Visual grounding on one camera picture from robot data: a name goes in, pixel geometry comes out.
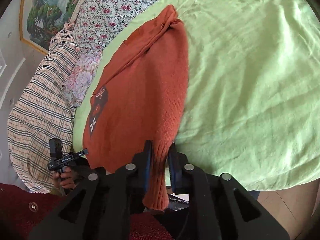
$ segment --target picture frame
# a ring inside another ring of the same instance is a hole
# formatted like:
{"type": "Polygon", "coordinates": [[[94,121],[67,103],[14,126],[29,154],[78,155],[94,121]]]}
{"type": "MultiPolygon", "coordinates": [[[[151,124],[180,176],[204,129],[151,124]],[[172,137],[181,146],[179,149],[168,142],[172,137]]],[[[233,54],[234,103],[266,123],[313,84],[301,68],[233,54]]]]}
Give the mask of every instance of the picture frame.
{"type": "Polygon", "coordinates": [[[52,37],[65,22],[75,20],[83,0],[21,0],[19,13],[20,40],[33,49],[48,54],[52,37]]]}

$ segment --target light green blanket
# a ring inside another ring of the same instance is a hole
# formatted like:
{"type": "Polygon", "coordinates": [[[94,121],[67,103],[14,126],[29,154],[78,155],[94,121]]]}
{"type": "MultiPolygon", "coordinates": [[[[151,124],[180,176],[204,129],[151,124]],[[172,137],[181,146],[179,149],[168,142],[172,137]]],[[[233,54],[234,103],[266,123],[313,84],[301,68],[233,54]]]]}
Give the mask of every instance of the light green blanket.
{"type": "Polygon", "coordinates": [[[231,173],[248,190],[320,177],[320,24],[305,0],[160,0],[103,51],[76,111],[82,149],[89,99],[121,43],[168,4],[189,43],[188,95],[177,149],[207,173],[231,173]]]}

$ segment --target wall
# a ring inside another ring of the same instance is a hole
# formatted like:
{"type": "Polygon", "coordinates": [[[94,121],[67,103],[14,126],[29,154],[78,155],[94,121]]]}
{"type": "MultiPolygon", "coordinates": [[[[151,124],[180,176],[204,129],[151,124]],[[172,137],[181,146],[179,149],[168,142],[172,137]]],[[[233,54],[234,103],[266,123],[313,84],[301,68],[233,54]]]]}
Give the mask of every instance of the wall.
{"type": "Polygon", "coordinates": [[[20,41],[20,1],[12,0],[0,19],[0,50],[6,62],[0,76],[0,183],[25,188],[11,167],[7,120],[44,55],[20,41]]]}

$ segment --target human hand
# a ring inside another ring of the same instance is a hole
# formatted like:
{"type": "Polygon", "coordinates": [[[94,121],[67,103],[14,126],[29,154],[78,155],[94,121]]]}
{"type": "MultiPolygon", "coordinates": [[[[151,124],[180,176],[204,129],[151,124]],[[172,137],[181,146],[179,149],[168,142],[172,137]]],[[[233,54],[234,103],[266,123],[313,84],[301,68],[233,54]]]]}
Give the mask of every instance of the human hand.
{"type": "Polygon", "coordinates": [[[60,182],[60,185],[63,188],[74,189],[76,187],[76,184],[74,181],[75,181],[75,179],[77,179],[78,174],[75,171],[71,170],[70,167],[66,167],[65,171],[62,174],[60,174],[58,172],[53,174],[52,179],[53,179],[53,186],[55,188],[59,188],[59,182],[58,182],[59,177],[65,179],[60,182]]]}

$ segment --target button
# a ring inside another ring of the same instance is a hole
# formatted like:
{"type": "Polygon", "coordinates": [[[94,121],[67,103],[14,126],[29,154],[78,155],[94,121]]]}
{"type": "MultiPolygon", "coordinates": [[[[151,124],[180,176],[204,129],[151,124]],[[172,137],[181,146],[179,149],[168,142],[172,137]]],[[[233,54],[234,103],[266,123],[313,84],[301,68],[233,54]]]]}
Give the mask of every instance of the button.
{"type": "Polygon", "coordinates": [[[39,210],[38,205],[35,202],[30,202],[29,203],[29,209],[32,212],[37,212],[39,210]]]}
{"type": "Polygon", "coordinates": [[[96,180],[98,178],[98,175],[96,173],[91,173],[89,176],[88,176],[88,179],[89,180],[96,180]]]}
{"type": "Polygon", "coordinates": [[[221,175],[221,177],[224,179],[224,180],[231,180],[232,179],[232,176],[229,174],[229,173],[223,173],[221,175]]]}
{"type": "Polygon", "coordinates": [[[190,163],[187,163],[186,165],[184,165],[184,168],[187,170],[187,171],[193,171],[194,170],[194,166],[190,163]]]}
{"type": "Polygon", "coordinates": [[[133,171],[136,168],[136,165],[133,163],[129,163],[125,166],[125,168],[129,171],[133,171]]]}

